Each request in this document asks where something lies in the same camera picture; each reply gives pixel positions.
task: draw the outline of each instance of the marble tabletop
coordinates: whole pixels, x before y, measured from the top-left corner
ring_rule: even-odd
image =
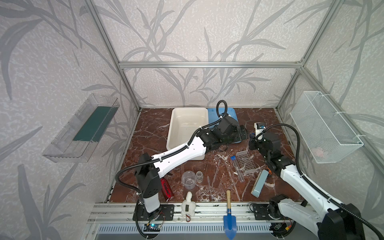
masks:
[[[273,108],[235,108],[240,125],[244,124],[249,132],[254,132],[255,122],[265,122],[267,126],[279,123]],[[143,109],[137,123],[131,144],[128,148],[122,168],[135,164],[140,155],[147,152],[150,156],[166,151],[167,136],[169,130],[172,109]],[[271,132],[278,133],[281,139],[281,152],[294,159],[291,147],[281,127],[270,129]],[[240,182],[235,174],[231,156],[239,151],[248,149],[248,141],[237,144],[222,146],[219,151],[213,151],[205,155],[201,161],[188,161],[173,169],[166,175],[165,179],[175,195],[171,202],[182,202],[188,191],[193,193],[192,200],[196,202],[225,202],[226,191],[231,190],[233,202],[267,202],[270,198],[285,194],[294,201],[303,198],[300,194],[284,182],[281,178],[272,174],[268,177],[259,197],[251,194],[256,178],[263,169],[266,169],[264,158],[257,151],[249,151],[257,167],[253,174],[244,176],[245,181]],[[181,176],[185,171],[202,171],[204,179],[197,183],[192,190],[187,190],[181,183]],[[123,182],[137,186],[134,170],[124,173],[121,177]],[[163,194],[159,193],[160,202],[164,202]],[[131,189],[127,189],[116,184],[113,189],[110,202],[136,202],[137,195]]]

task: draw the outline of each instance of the ventilation grille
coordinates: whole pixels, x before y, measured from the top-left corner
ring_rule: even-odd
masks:
[[[237,223],[237,233],[270,233],[270,223]],[[223,223],[165,223],[163,233],[224,233]],[[137,233],[134,223],[100,224],[98,234]]]

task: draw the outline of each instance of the white figurine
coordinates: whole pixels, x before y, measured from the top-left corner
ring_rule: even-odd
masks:
[[[188,192],[187,197],[181,203],[181,215],[186,215],[189,214],[189,216],[194,217],[195,216],[195,208],[196,208],[196,203],[191,201],[192,199],[192,193]]]

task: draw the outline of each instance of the wall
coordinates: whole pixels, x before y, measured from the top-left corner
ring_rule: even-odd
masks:
[[[119,61],[299,61],[331,0],[94,2]],[[293,73],[293,69],[125,71],[143,107],[214,106],[220,99],[230,106],[276,106],[273,103]]]
[[[82,1],[0,2],[0,239],[79,239],[137,112]],[[120,101],[87,163],[41,154],[90,93]]]
[[[306,68],[384,153],[384,1],[345,1]],[[279,109],[283,121],[305,90],[300,77]],[[384,176],[361,149],[334,164],[317,164],[307,148],[300,152],[308,175],[384,233]],[[365,228],[367,239],[377,239]]]

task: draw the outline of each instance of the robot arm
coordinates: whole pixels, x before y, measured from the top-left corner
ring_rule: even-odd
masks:
[[[363,240],[365,239],[362,223],[347,214],[329,200],[342,202],[314,183],[306,174],[300,175],[295,163],[280,152],[280,138],[278,134],[264,133],[264,123],[255,123],[256,135],[249,141],[250,150],[258,150],[265,158],[269,169],[285,182],[289,183],[300,195],[311,204],[315,212],[293,202],[285,195],[279,195],[270,200],[268,211],[276,217],[289,217],[309,231],[313,232],[320,240]],[[315,190],[305,177],[318,190],[325,193],[325,198]],[[360,211],[352,204],[344,205],[350,212],[360,216]]]
[[[186,142],[169,151],[149,156],[143,154],[138,163],[144,164],[152,159],[160,161],[142,165],[136,168],[135,176],[139,189],[141,191],[140,199],[144,203],[150,218],[154,219],[160,213],[160,202],[158,193],[161,190],[160,178],[164,177],[169,171],[175,167],[185,163],[186,161],[202,156],[210,151],[218,149],[221,145],[238,142],[247,139],[247,131],[245,127],[240,126],[238,122],[225,115],[221,118],[218,125],[212,129],[201,129],[193,138],[192,142]]]

